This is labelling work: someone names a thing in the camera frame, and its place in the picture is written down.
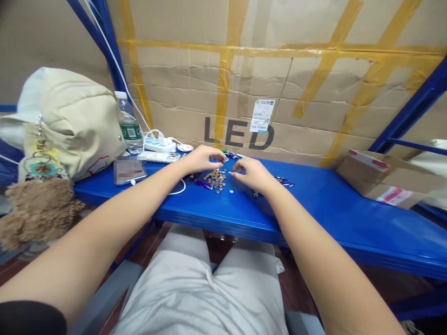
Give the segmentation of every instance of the person's right hand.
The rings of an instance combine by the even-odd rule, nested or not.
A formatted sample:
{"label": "person's right hand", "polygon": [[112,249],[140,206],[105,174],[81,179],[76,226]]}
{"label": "person's right hand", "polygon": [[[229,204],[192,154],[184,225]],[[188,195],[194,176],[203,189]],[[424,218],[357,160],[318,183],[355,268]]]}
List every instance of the person's right hand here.
{"label": "person's right hand", "polygon": [[273,177],[262,163],[253,158],[244,157],[233,166],[233,175],[248,187],[265,194],[280,183]]}

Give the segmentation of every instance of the bottle cap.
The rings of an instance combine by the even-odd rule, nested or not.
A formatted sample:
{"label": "bottle cap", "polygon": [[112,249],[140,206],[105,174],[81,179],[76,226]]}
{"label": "bottle cap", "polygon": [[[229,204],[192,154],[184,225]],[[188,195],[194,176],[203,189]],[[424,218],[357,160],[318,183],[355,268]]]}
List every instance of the bottle cap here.
{"label": "bottle cap", "polygon": [[127,100],[126,92],[115,91],[115,97],[117,97],[118,99],[125,99],[125,100]]}

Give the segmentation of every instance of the floor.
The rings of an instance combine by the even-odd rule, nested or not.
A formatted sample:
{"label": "floor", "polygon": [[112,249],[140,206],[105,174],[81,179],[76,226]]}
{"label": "floor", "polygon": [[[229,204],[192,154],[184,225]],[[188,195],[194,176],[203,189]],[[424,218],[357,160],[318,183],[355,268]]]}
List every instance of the floor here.
{"label": "floor", "polygon": [[[161,229],[153,225],[146,236],[142,239],[138,248],[131,255],[131,261],[140,264],[144,268],[149,264],[152,256],[168,233],[171,223],[164,223]],[[115,261],[120,261],[127,253],[134,240],[139,236],[137,233],[134,238],[123,248]],[[233,244],[231,236],[221,236],[210,232],[205,232],[205,238],[210,250],[210,259],[213,263],[220,263],[223,257]],[[278,247],[275,247],[276,256],[281,259],[285,272],[279,275],[279,282],[283,294],[284,309],[295,310],[310,314],[317,314],[317,310],[307,289],[303,277],[297,268],[293,258],[285,259]],[[12,278],[17,272],[23,269],[27,263],[18,260],[19,256],[11,259],[0,266],[0,286]],[[398,271],[377,268],[369,265],[359,264],[364,273],[371,280],[373,285],[382,295],[387,303],[392,303],[401,299],[409,298],[414,295],[429,292],[433,289],[431,284],[424,278],[404,274]],[[123,304],[123,297],[115,306],[100,335],[107,335],[113,329],[118,321],[118,316]]]}

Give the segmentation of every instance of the smartphone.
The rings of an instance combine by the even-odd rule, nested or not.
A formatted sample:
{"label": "smartphone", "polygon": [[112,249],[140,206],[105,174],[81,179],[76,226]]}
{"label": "smartphone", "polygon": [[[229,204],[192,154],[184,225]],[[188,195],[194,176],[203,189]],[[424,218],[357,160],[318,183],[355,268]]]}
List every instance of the smartphone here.
{"label": "smartphone", "polygon": [[117,157],[113,162],[115,185],[130,184],[131,180],[140,181],[148,174],[143,166],[144,161],[139,161],[133,156]]}

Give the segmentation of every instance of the metal chain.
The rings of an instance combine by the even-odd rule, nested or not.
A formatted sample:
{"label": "metal chain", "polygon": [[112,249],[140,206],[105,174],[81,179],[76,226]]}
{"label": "metal chain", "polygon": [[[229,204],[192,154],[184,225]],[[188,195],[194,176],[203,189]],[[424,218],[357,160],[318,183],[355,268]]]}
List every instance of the metal chain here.
{"label": "metal chain", "polygon": [[39,164],[40,168],[37,169],[40,174],[44,174],[46,172],[45,166],[51,161],[51,156],[47,153],[47,140],[48,137],[45,135],[45,131],[43,129],[43,117],[39,115],[37,117],[39,120],[39,129],[37,131],[37,141],[36,147],[37,151],[33,153],[34,160]]}

